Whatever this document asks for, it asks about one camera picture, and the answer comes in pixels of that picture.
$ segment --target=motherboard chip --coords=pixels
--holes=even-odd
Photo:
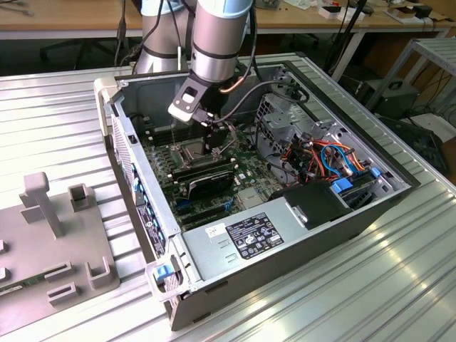
[[[245,190],[241,190],[237,193],[240,204],[245,209],[250,209],[264,203],[264,199],[261,195],[253,188],[249,187]]]

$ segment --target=blue drive bracket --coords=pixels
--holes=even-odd
[[[370,173],[372,173],[372,176],[374,176],[375,178],[379,178],[382,174],[382,172],[377,167],[372,167],[370,169]]]
[[[344,190],[350,189],[353,187],[353,184],[350,183],[349,180],[346,178],[341,178],[339,180],[335,180],[333,184],[331,185],[333,190],[336,192],[336,194],[341,193]]]

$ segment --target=electronic equipment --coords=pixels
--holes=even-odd
[[[147,281],[174,331],[357,236],[419,185],[293,64],[259,71],[280,82],[252,91],[247,77],[209,136],[167,112],[187,72],[95,82]]]
[[[419,19],[427,18],[431,12],[432,7],[427,5],[414,6],[413,11],[415,11],[415,16]]]
[[[381,85],[382,80],[364,81],[355,92],[355,98],[362,105],[366,105]],[[420,92],[412,85],[396,78],[386,88],[382,97],[372,109],[372,113],[392,119],[404,118],[404,112],[413,106]]]

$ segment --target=robotic arm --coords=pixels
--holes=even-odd
[[[168,111],[182,122],[193,119],[207,125],[214,113],[219,114],[223,97],[243,81],[233,75],[253,0],[198,0],[195,17],[195,2],[187,0],[185,5],[180,0],[143,0],[144,35],[160,22],[145,41],[137,71],[178,70],[180,47],[192,32],[190,75]]]

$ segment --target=white plastic bracket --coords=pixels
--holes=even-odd
[[[93,83],[95,91],[95,100],[97,103],[98,119],[103,137],[108,135],[108,124],[106,123],[105,103],[120,90],[120,87],[114,77],[98,78]]]
[[[168,290],[166,292],[161,292],[161,290],[158,288],[157,279],[155,278],[157,273],[160,273],[157,272],[157,270],[161,267],[169,265],[173,265],[173,268],[175,269],[174,265],[176,264],[180,268],[180,279],[182,279],[182,283],[176,286],[174,289]],[[182,268],[180,260],[178,258],[175,258],[172,254],[166,254],[160,257],[160,259],[157,261],[153,261],[147,264],[145,266],[145,277],[149,283],[149,288],[152,292],[152,295],[160,302],[169,301],[170,299],[189,291],[189,278],[185,272],[185,268]]]

